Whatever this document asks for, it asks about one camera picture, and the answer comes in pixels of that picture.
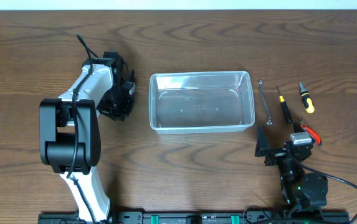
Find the slim black yellow screwdriver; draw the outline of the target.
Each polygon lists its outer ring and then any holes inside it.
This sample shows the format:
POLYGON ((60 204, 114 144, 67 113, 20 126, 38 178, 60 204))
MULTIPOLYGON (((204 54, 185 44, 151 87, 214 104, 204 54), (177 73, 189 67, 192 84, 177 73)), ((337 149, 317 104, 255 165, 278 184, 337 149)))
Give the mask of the slim black yellow screwdriver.
POLYGON ((278 84, 276 83, 275 84, 276 87, 277 87, 277 91, 278 91, 278 95, 279 95, 279 100, 280 100, 280 105, 281 105, 281 109, 282 109, 282 112, 283 112, 283 117, 285 119, 285 121, 288 123, 288 124, 292 124, 293 123, 293 118, 292 118, 292 115, 290 113, 290 110, 289 110, 289 107, 287 105, 287 102, 285 101, 285 98, 283 97, 283 95, 281 94, 280 90, 279 90, 279 87, 278 87, 278 84))

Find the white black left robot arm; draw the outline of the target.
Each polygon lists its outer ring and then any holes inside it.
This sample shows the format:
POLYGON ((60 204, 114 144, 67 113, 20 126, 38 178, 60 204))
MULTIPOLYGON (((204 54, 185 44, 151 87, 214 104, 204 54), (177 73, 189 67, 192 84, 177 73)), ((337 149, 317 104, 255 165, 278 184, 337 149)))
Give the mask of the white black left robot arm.
POLYGON ((92 55, 78 80, 58 98, 39 105, 40 159, 69 186, 76 213, 43 213, 39 223, 116 223, 117 215, 101 185, 98 117, 123 121, 134 105, 134 71, 118 52, 92 55))

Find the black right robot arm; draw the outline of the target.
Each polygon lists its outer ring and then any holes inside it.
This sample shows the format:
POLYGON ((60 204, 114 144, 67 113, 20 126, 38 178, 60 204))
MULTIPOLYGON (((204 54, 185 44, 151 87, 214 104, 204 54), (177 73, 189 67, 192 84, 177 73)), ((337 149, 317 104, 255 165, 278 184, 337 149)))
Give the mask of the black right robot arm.
POLYGON ((328 180, 321 174, 306 173, 302 161, 312 154, 315 140, 293 124, 295 132, 282 147, 272 149, 262 127, 257 130, 255 156, 263 157, 266 166, 277 166, 283 199, 288 208, 282 213, 292 217, 297 213, 312 213, 327 205, 328 180))

